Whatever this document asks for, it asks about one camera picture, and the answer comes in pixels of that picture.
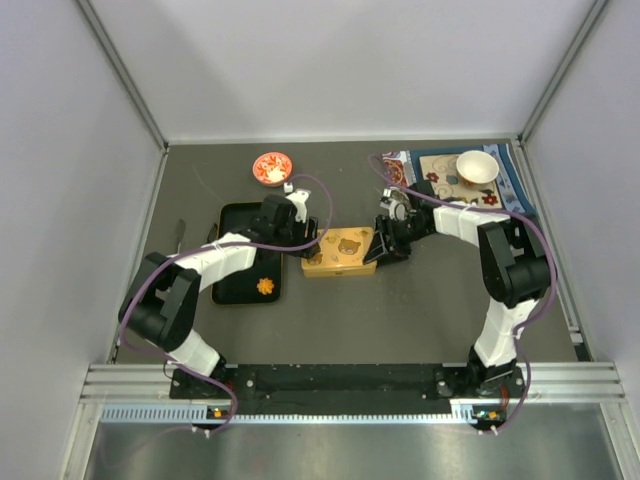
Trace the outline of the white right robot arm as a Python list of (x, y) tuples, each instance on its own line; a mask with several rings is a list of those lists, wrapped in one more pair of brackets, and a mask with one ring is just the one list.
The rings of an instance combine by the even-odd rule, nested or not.
[(437, 200), (428, 181), (389, 186), (380, 205), (384, 212), (375, 219), (365, 263), (404, 261), (413, 243), (436, 234), (477, 247), (490, 297), (484, 325), (464, 369), (441, 368), (435, 381), (444, 397), (493, 394), (513, 376), (523, 325), (555, 279), (533, 217), (481, 209), (461, 199)]

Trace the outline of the silver metal tongs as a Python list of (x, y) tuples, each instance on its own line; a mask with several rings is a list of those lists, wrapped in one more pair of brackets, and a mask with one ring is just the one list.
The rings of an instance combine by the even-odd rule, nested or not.
[[(184, 219), (179, 219), (175, 228), (175, 253), (181, 252), (182, 243), (186, 232), (186, 222)], [(206, 237), (206, 244), (212, 243), (218, 234), (218, 224), (213, 223)]]

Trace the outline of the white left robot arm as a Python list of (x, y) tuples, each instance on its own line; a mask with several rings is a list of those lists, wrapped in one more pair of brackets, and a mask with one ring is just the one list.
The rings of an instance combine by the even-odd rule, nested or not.
[(311, 192), (265, 197), (249, 226), (202, 247), (141, 261), (118, 312), (120, 339), (131, 331), (192, 375), (205, 396), (226, 387), (226, 360), (194, 329), (200, 292), (257, 264), (259, 252), (311, 258), (319, 251), (318, 220), (308, 213)]

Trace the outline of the silver tin lid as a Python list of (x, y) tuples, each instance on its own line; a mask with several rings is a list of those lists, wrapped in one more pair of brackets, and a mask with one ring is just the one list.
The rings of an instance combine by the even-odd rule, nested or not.
[(331, 228), (322, 230), (319, 251), (311, 259), (302, 259), (304, 272), (329, 272), (364, 267), (364, 257), (372, 243), (372, 227)]

